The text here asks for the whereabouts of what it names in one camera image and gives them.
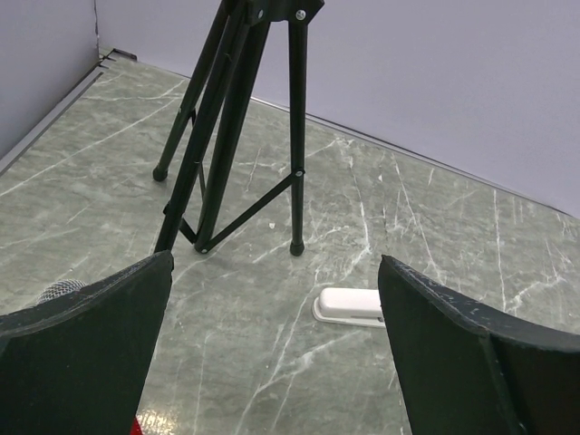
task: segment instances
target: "marble floor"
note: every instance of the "marble floor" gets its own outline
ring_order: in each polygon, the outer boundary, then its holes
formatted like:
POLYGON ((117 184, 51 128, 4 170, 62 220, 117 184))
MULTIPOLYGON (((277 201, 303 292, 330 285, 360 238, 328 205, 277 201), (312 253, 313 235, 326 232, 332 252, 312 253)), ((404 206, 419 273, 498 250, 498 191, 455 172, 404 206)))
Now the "marble floor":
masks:
MULTIPOLYGON (((0 178, 1 313, 152 252, 183 147, 166 182, 150 174, 186 85, 119 59, 0 178)), ((375 287, 381 254, 580 333, 577 220, 314 123, 306 138, 302 257, 287 194, 206 256, 178 238, 146 434, 410 434, 385 331, 311 313, 326 286, 375 287)), ((286 113, 253 102, 218 227, 288 172, 288 149, 286 113)))

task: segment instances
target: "black tripod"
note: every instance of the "black tripod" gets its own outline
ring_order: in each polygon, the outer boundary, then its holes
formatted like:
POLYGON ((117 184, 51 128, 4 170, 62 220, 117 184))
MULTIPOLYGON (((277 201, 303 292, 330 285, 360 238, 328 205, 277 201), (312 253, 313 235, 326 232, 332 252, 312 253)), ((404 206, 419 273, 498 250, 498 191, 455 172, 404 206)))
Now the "black tripod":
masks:
POLYGON ((189 120, 193 130, 171 199, 165 207, 165 219, 155 252, 171 250, 179 231, 205 254, 238 227, 248 221, 287 188, 292 187, 292 243, 290 252, 300 256, 303 241, 305 174, 305 102, 307 25, 324 5, 324 0, 223 0, 209 31, 198 64, 173 122, 171 133, 153 170, 153 178, 168 175, 179 141, 189 120), (290 52, 290 155, 291 172, 252 207, 213 237, 227 178, 234 161, 237 142, 256 74, 272 22, 287 21, 290 52), (203 94, 199 111, 196 104, 203 94), (216 147, 205 183, 202 161, 211 133, 223 104, 217 131, 216 147), (198 231, 183 218, 196 179, 200 177, 203 205, 198 231))

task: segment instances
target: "white wall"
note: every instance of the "white wall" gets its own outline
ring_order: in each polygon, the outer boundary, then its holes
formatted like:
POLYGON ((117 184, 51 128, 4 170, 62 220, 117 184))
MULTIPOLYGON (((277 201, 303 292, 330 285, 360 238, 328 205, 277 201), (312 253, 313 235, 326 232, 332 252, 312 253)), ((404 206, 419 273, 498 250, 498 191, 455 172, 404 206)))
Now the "white wall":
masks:
POLYGON ((0 2, 0 158, 97 62, 92 0, 0 2))
MULTIPOLYGON (((580 2, 327 0, 308 111, 580 217, 580 2)), ((190 75, 217 0, 98 0, 101 39, 190 75)), ((285 26, 255 96, 287 102, 285 26)))

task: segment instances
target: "red object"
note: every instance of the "red object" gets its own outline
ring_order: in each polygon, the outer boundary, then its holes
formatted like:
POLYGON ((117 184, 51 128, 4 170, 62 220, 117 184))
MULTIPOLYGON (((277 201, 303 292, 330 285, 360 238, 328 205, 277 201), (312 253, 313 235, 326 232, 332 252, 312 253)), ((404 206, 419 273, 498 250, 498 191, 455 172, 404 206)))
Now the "red object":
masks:
POLYGON ((133 427, 130 428, 130 435, 143 435, 143 432, 141 431, 141 426, 137 421, 137 417, 135 417, 135 420, 133 420, 133 427))

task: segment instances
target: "microphone head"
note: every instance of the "microphone head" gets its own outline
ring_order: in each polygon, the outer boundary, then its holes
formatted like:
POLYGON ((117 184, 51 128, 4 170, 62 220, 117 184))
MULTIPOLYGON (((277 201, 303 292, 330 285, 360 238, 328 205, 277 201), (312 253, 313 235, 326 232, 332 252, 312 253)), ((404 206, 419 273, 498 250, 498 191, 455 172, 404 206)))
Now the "microphone head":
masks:
POLYGON ((62 281, 57 281, 44 289, 40 296, 38 296, 36 304, 42 304, 56 297, 78 292, 85 286, 86 284, 78 279, 64 279, 62 281))

